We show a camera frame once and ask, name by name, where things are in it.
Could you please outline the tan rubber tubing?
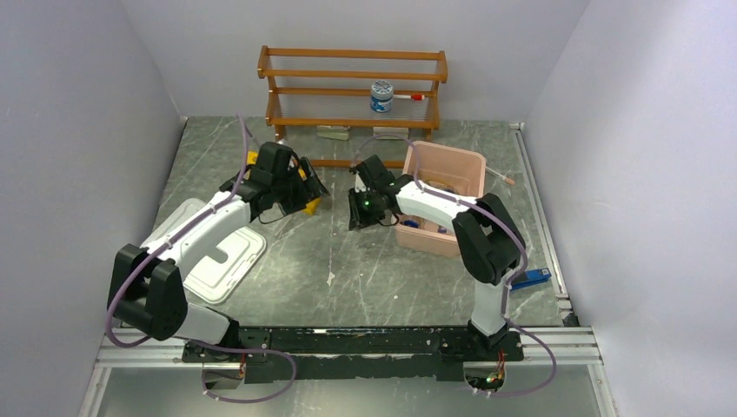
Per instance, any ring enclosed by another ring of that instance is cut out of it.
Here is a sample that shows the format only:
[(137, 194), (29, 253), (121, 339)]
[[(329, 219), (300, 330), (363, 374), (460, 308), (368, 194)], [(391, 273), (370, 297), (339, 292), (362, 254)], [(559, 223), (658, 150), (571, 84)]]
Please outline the tan rubber tubing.
[(430, 186), (430, 187), (433, 187), (433, 188), (436, 188), (436, 189), (442, 190), (442, 191), (444, 191), (444, 192), (448, 192), (448, 193), (450, 193), (450, 194), (454, 194), (454, 195), (456, 195), (456, 194), (457, 194), (457, 189), (456, 189), (456, 188), (454, 188), (454, 187), (452, 187), (451, 185), (449, 185), (449, 184), (446, 184), (446, 183), (444, 183), (444, 182), (438, 182), (438, 181), (430, 181), (430, 180), (427, 180), (427, 181), (426, 181), (426, 184), (427, 184), (428, 186)]

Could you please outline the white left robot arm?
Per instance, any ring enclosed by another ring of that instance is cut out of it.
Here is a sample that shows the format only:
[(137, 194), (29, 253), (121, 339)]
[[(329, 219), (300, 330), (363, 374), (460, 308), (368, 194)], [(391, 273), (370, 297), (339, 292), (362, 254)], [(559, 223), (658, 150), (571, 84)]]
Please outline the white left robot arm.
[(255, 162), (244, 164), (184, 224), (142, 247), (127, 244), (118, 250), (107, 305), (108, 338), (123, 346), (112, 328), (118, 319), (146, 340), (199, 341), (217, 360), (233, 359), (242, 345), (238, 321), (190, 303), (185, 277), (217, 243), (264, 211), (278, 206), (291, 215), (328, 194), (308, 158), (278, 142), (262, 145)]

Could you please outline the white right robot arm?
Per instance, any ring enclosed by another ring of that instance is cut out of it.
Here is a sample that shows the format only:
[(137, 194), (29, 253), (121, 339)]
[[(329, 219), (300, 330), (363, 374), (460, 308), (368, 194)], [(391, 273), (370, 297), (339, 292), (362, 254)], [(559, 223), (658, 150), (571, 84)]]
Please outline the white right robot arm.
[(449, 193), (416, 174), (394, 176), (378, 156), (357, 163), (350, 172), (355, 175), (349, 190), (350, 229), (377, 225), (391, 214), (395, 219), (419, 217), (452, 233), (463, 265), (475, 279), (469, 349), (478, 359), (491, 359), (511, 324), (511, 282), (528, 264), (521, 234), (501, 200), (493, 194), (474, 198)]

